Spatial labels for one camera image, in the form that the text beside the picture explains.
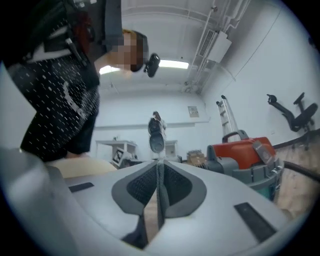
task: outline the black office chair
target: black office chair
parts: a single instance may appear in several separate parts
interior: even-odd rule
[[[306,109],[301,102],[304,98],[305,93],[303,92],[294,102],[293,104],[298,105],[301,111],[301,114],[298,115],[296,118],[294,114],[281,104],[277,102],[277,97],[274,95],[267,94],[269,96],[268,103],[274,106],[277,110],[282,112],[282,115],[288,121],[289,127],[291,131],[298,132],[301,128],[303,128],[305,133],[305,150],[309,149],[309,142],[310,142],[310,127],[309,123],[313,126],[315,122],[311,119],[311,117],[316,113],[318,109],[318,105],[312,103]]]

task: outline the air vent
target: air vent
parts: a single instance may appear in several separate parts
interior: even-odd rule
[[[203,42],[202,47],[201,47],[200,52],[199,52],[199,55],[201,57],[204,57],[205,52],[208,49],[208,47],[210,45],[210,42],[214,37],[214,34],[215,34],[215,32],[213,30],[210,30],[210,29],[208,30],[208,33],[206,34],[206,37],[204,39],[204,42]]]

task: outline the ceiling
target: ceiling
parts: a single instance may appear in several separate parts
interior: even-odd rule
[[[121,71],[102,74],[101,94],[120,94],[133,91],[173,91],[196,93],[204,84],[192,83],[202,57],[191,66],[212,6],[206,29],[219,31],[226,15],[238,1],[248,0],[122,0],[122,27],[143,33],[148,38],[149,54],[157,53],[162,60],[189,63],[188,69],[159,67],[149,78],[142,70],[128,77]],[[208,66],[201,76],[211,71]]]

